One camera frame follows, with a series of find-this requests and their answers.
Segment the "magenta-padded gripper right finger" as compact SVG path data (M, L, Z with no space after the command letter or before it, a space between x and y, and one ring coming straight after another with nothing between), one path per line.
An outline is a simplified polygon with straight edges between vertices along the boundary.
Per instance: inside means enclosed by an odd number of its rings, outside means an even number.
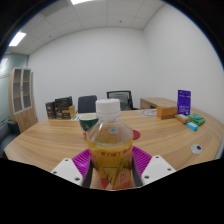
M137 147L133 147L132 155L132 172L136 187L145 186L175 172L160 155L151 156Z

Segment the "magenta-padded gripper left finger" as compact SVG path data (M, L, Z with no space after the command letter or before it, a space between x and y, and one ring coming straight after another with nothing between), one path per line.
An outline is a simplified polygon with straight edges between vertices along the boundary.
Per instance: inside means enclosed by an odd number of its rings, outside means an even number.
M93 173L90 151L85 149L72 159L64 158L51 173L78 186L89 188Z

